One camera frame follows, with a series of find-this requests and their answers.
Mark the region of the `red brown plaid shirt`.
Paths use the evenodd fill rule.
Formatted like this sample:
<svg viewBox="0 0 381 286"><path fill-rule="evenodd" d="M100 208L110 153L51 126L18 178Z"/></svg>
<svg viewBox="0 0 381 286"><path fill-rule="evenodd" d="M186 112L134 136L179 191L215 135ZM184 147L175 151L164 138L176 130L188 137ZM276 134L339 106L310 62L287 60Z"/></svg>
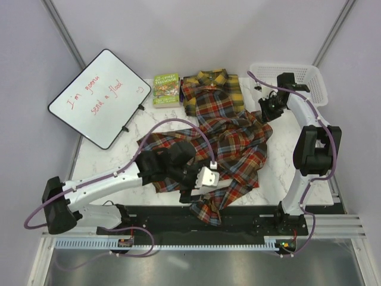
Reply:
<svg viewBox="0 0 381 286"><path fill-rule="evenodd" d="M244 109L234 117L196 116L200 131L194 128L176 132L153 133L143 144L144 150L169 147L177 141L188 141L196 149L196 161L209 157L213 149L218 171L229 186L217 189L190 206L201 221L221 225L220 212L259 186L258 170L267 160L267 141L272 128L261 121L260 112Z"/></svg>

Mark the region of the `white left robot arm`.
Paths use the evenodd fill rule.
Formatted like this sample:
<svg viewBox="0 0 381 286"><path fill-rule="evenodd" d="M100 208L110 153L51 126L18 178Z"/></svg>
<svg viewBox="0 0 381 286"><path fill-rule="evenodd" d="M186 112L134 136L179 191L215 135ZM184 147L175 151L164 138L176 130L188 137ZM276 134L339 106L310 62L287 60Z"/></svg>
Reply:
<svg viewBox="0 0 381 286"><path fill-rule="evenodd" d="M206 159L195 160L196 150L186 141L168 148L142 151L127 167L87 179L63 182L59 177L48 179L42 196L48 232L58 235L76 226L111 228L117 234L130 229L124 206L111 210L92 202L113 193L171 179L180 185L180 202L193 203L200 195L191 192L202 187L217 188L220 175L217 165Z"/></svg>

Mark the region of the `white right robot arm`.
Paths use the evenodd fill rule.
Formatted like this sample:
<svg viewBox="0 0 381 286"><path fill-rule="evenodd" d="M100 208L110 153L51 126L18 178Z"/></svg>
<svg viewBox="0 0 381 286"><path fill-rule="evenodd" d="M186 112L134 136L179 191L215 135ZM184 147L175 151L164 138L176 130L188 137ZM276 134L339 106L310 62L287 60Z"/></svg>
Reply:
<svg viewBox="0 0 381 286"><path fill-rule="evenodd" d="M261 89L268 87L268 95L259 99L262 121L278 119L285 110L293 113L301 127L301 133L293 151L295 176L286 197L281 201L284 214L273 219L273 229L287 234L294 227L291 216L305 213L304 207L309 189L315 181L330 179L337 164L342 131L332 126L318 112L308 98L310 89L306 84L296 83L293 73L277 76L277 85L271 86L256 80Z"/></svg>

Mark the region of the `white plastic basket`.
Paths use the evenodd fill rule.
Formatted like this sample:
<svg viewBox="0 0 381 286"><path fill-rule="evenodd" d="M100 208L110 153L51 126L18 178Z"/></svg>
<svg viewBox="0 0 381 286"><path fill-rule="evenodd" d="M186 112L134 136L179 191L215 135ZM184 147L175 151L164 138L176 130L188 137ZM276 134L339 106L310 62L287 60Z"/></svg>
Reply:
<svg viewBox="0 0 381 286"><path fill-rule="evenodd" d="M259 80L273 86L277 86L278 75L293 73L296 83L308 86L311 101L316 107L328 104L328 95L323 77L315 66L290 63L253 63L250 65L249 71Z"/></svg>

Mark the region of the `folded yellow plaid shirt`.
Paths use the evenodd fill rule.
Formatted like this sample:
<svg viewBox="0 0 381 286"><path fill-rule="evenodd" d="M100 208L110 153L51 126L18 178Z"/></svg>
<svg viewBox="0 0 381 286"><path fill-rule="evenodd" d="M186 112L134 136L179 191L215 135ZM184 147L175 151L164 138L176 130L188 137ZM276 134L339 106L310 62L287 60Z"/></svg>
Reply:
<svg viewBox="0 0 381 286"><path fill-rule="evenodd" d="M185 77L181 91L188 116L234 117L245 109L239 78L225 69Z"/></svg>

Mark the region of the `green treehouse book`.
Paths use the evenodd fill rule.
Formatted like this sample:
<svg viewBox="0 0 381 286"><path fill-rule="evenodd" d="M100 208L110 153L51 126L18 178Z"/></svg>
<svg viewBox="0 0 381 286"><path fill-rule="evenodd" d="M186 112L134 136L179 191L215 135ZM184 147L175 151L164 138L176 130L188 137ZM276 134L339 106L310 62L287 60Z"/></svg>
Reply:
<svg viewBox="0 0 381 286"><path fill-rule="evenodd" d="M155 108L180 106L180 77L177 73L154 77L152 102Z"/></svg>

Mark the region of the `white dry-erase board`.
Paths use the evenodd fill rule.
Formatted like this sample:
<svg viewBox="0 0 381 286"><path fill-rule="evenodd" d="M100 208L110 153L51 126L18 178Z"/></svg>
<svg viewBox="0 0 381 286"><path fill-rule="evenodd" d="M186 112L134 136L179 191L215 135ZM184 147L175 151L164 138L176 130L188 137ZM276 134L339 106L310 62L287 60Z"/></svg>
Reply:
<svg viewBox="0 0 381 286"><path fill-rule="evenodd" d="M147 82L104 49L48 105L48 110L107 150L150 93Z"/></svg>

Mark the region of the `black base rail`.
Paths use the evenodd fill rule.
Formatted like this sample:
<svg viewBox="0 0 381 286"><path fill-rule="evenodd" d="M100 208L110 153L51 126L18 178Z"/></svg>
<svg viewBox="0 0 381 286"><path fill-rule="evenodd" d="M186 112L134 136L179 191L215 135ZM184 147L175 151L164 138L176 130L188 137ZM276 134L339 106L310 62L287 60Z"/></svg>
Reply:
<svg viewBox="0 0 381 286"><path fill-rule="evenodd" d="M263 244L265 237L308 235L303 215L280 215L275 206L227 207L220 226L208 225L191 213L189 206L120 206L122 221L111 230L98 227L98 235L132 234L138 244L151 239L137 226L147 229L159 245Z"/></svg>

